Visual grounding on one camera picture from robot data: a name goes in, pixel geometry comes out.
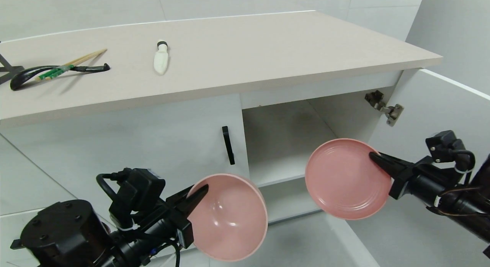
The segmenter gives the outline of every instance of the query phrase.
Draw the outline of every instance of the pink plate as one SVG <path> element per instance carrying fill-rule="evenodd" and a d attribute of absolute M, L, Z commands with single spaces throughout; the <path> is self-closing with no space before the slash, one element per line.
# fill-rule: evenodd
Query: pink plate
<path fill-rule="evenodd" d="M 196 247 L 222 261 L 238 261 L 255 253 L 268 224 L 259 189 L 247 178 L 221 173 L 196 183 L 189 195 L 206 184 L 208 193 L 189 215 Z"/>
<path fill-rule="evenodd" d="M 346 220 L 367 218 L 386 203 L 392 180 L 358 140 L 339 138 L 318 147 L 306 165 L 306 187 L 317 205 Z"/>

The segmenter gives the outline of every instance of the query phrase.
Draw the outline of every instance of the countertop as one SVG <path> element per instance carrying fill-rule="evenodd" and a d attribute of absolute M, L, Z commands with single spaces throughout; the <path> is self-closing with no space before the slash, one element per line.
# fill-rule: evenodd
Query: countertop
<path fill-rule="evenodd" d="M 169 47 L 165 75 L 153 69 L 158 39 Z M 0 128 L 133 107 L 370 73 L 425 68 L 442 57 L 315 12 L 163 21 L 2 42 L 11 65 L 61 65 L 107 48 L 83 65 L 19 91 L 0 85 Z"/>

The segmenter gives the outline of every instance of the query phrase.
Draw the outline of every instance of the small white bottle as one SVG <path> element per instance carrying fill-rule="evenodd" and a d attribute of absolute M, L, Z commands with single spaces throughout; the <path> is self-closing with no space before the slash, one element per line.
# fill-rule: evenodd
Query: small white bottle
<path fill-rule="evenodd" d="M 158 51 L 155 53 L 154 69 L 157 73 L 163 75 L 168 66 L 168 45 L 164 40 L 158 40 L 156 46 Z"/>

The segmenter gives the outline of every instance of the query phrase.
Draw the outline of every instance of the black handle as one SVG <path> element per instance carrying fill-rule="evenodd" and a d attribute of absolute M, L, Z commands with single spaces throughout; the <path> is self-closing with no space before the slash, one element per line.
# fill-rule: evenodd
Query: black handle
<path fill-rule="evenodd" d="M 224 126 L 221 129 L 223 131 L 224 145 L 226 145 L 228 159 L 230 160 L 230 164 L 235 164 L 235 155 L 233 155 L 233 149 L 231 148 L 230 132 L 228 131 L 228 126 Z"/>

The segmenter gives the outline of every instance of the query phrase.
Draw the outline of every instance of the metal hinge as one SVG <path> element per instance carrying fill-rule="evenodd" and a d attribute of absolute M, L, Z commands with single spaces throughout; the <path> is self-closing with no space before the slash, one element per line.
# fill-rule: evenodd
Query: metal hinge
<path fill-rule="evenodd" d="M 396 104 L 395 106 L 386 106 L 386 103 L 383 102 L 383 96 L 385 96 L 385 94 L 381 93 L 379 90 L 376 90 L 374 92 L 367 93 L 366 96 L 364 96 L 364 99 L 374 109 L 385 114 L 385 116 L 388 118 L 386 124 L 389 126 L 394 126 L 403 111 L 403 106 L 399 104 Z"/>

